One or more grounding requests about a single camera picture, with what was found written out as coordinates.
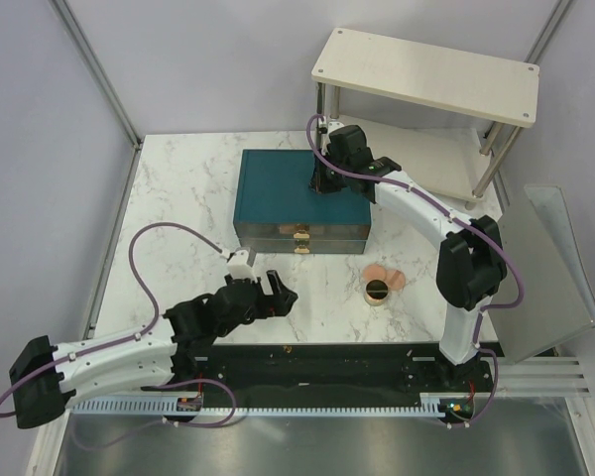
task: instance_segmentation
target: grey floor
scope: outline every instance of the grey floor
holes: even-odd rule
[[[85,444],[143,417],[73,416]],[[498,400],[469,429],[416,418],[250,417],[219,429],[155,426],[87,452],[67,437],[57,476],[585,475],[563,401]]]

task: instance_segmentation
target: teal box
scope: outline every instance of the teal box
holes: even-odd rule
[[[348,188],[319,195],[308,188],[312,151],[245,150],[234,228],[259,253],[361,254],[370,233],[370,202]]]

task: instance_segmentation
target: white marble surface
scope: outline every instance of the white marble surface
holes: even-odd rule
[[[243,149],[306,149],[304,132],[148,136],[125,214],[99,314],[96,335],[123,330],[151,317],[151,307],[128,264],[128,244],[141,227],[177,221],[228,249],[238,246],[232,226]],[[462,203],[450,201],[462,209]],[[373,206],[364,255],[258,255],[257,273],[278,270],[299,298],[289,317],[240,326],[221,342],[417,342],[439,340],[445,301],[434,283],[437,252],[405,221]],[[473,214],[500,216],[493,188]],[[225,262],[205,244],[174,229],[152,230],[137,244],[138,269],[161,312],[223,286]],[[361,271],[371,263],[402,270],[408,285],[371,307],[362,296]],[[496,335],[489,321],[482,339]]]

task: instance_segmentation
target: grey wall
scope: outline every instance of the grey wall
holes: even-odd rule
[[[49,2],[0,1],[0,394],[29,339],[78,337],[131,153]],[[0,420],[0,475],[34,437]]]
[[[576,2],[541,62],[537,121],[503,168],[510,195],[560,183],[595,293],[595,0]],[[595,330],[566,346],[595,397]]]
[[[69,0],[144,134],[303,129],[334,27],[523,60],[554,0]],[[486,123],[375,96],[342,112],[407,127]]]

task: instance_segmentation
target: purple cable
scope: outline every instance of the purple cable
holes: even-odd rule
[[[158,389],[158,390],[166,390],[166,389],[175,389],[176,387],[183,387],[183,386],[192,385],[192,384],[215,385],[216,387],[219,387],[220,389],[224,390],[225,393],[231,399],[231,412],[229,412],[229,415],[227,415],[225,418],[223,418],[219,421],[213,421],[211,423],[194,423],[193,421],[175,422],[175,421],[170,421],[168,419],[165,419],[165,420],[153,419],[152,421],[148,421],[147,423],[144,423],[142,425],[137,426],[136,428],[131,429],[130,431],[127,431],[126,433],[122,434],[121,436],[116,437],[112,441],[108,441],[107,443],[100,444],[97,446],[88,446],[88,445],[82,443],[81,441],[79,441],[77,439],[77,435],[75,434],[74,425],[73,425],[69,430],[70,438],[72,439],[75,446],[77,446],[79,449],[81,449],[83,451],[99,451],[101,449],[106,449],[106,448],[109,448],[110,446],[114,446],[115,444],[117,444],[120,441],[123,441],[124,439],[130,438],[132,436],[136,436],[140,431],[143,431],[144,429],[149,428],[151,426],[156,426],[157,424],[171,424],[172,426],[187,426],[187,427],[191,427],[191,428],[219,428],[233,418],[234,414],[236,413],[236,406],[237,406],[236,396],[234,395],[234,393],[231,391],[231,389],[229,387],[227,387],[225,384],[223,384],[222,382],[219,382],[217,380],[192,379],[192,380],[186,380],[184,382],[177,382],[175,384],[160,385],[160,386],[154,387],[154,388]]]
[[[137,280],[137,283],[139,283],[139,286],[141,287],[141,289],[144,291],[144,293],[150,300],[150,303],[152,304],[152,307],[154,309],[154,315],[152,317],[152,320],[150,321],[150,323],[148,325],[146,325],[146,327],[144,327],[139,332],[141,335],[145,335],[148,332],[150,332],[154,328],[154,326],[157,324],[157,321],[159,320],[159,304],[157,303],[157,299],[155,298],[155,295],[152,293],[152,291],[150,291],[150,288],[148,288],[146,283],[143,281],[143,279],[139,275],[139,271],[137,270],[137,266],[135,264],[135,256],[134,256],[135,245],[141,235],[143,235],[144,233],[146,233],[149,230],[152,230],[153,228],[160,228],[160,227],[176,228],[179,230],[186,231],[187,233],[191,233],[196,238],[202,240],[204,243],[206,243],[211,248],[216,250],[218,253],[222,253],[222,250],[216,244],[214,244],[212,241],[210,241],[208,238],[204,237],[197,231],[192,230],[191,228],[189,228],[187,226],[181,225],[179,223],[174,223],[171,221],[161,221],[161,222],[157,222],[157,223],[151,223],[150,225],[147,225],[147,226],[144,226],[143,228],[141,228],[135,234],[135,236],[132,237],[132,240],[130,241],[130,246],[128,247],[128,261],[130,262],[130,270],[132,271],[132,275],[135,277],[135,280]],[[97,352],[99,350],[109,349],[110,347],[114,347],[115,345],[130,342],[132,340],[135,340],[134,335],[120,337],[119,339],[115,339],[113,341],[106,342],[104,344],[99,344],[99,345],[96,345],[94,347],[91,347],[91,348],[88,348],[85,350],[80,350],[78,352],[75,352],[75,355],[77,357],[83,357],[84,355],[88,355],[93,352]],[[0,396],[0,407],[9,397],[11,397],[13,395],[14,392],[16,392],[20,387],[25,385],[27,382],[30,382],[31,380],[35,379],[40,374],[43,374],[47,370],[53,369],[56,365],[63,364],[64,362],[67,362],[68,360],[69,360],[69,358],[67,355],[64,357],[60,357],[58,360],[49,362],[48,364],[45,364],[42,367],[34,370],[30,374],[27,374],[24,378],[20,379],[18,382],[13,384],[4,394],[2,394]],[[0,418],[13,417],[15,414],[16,414],[15,412],[0,412]]]
[[[313,139],[310,136],[310,129],[313,125],[313,122],[317,119],[324,119],[324,116],[322,116],[321,114],[315,114],[315,115],[311,116],[310,119],[308,119],[308,123],[306,124],[306,139],[308,140],[310,149],[313,151],[315,156],[323,164],[325,164],[329,169],[337,172],[338,174],[340,174],[342,176],[350,177],[352,179],[361,179],[361,180],[389,183],[392,185],[400,186],[404,190],[410,189],[410,185],[408,183],[405,183],[405,182],[402,182],[399,180],[394,180],[392,178],[364,176],[363,174],[354,174],[352,172],[344,171],[343,169],[340,169],[339,167],[336,167],[331,162],[329,162],[326,159],[326,157],[318,150],[317,146],[315,146],[315,143],[313,142]],[[418,195],[420,198],[422,198],[427,203],[432,205],[440,213],[442,213],[445,217],[450,216],[450,211],[447,208],[445,208],[443,205],[441,205],[433,197],[427,195],[426,193],[423,193],[418,188],[413,188],[412,193]],[[492,240],[489,236],[487,236],[480,230],[477,230],[476,228],[474,228],[469,223],[463,222],[459,218],[453,218],[453,222],[456,223],[458,226],[462,227],[463,229],[465,229],[465,230],[473,233],[477,237],[479,237],[481,240],[483,240],[485,243],[487,243],[496,253],[498,253],[498,255],[503,259],[503,261],[505,262],[507,267],[511,270],[512,274],[514,275],[514,279],[516,280],[516,284],[518,285],[518,296],[516,297],[516,299],[514,301],[508,302],[508,303],[502,303],[502,304],[487,304],[487,305],[481,306],[480,312],[478,313],[478,317],[476,319],[476,326],[474,327],[474,335],[473,335],[473,342],[477,344],[478,336],[480,334],[480,327],[483,322],[483,312],[485,312],[488,309],[509,309],[509,308],[517,307],[518,305],[520,305],[520,303],[525,298],[525,283],[523,282],[520,272],[518,271],[518,268],[514,264],[513,260],[509,257],[509,255],[507,255],[507,253],[494,240]],[[494,361],[495,378],[494,378],[494,384],[492,387],[492,391],[489,394],[489,399],[487,400],[487,402],[485,403],[485,405],[483,406],[481,411],[478,413],[478,415],[473,417],[470,420],[470,422],[477,420],[489,408],[489,405],[491,404],[492,400],[494,399],[494,396],[496,395],[496,388],[498,386],[498,357],[496,356],[496,353],[491,349],[479,349],[479,352],[492,356],[492,359]],[[464,425],[465,425],[464,423],[454,423],[452,426],[464,426]]]

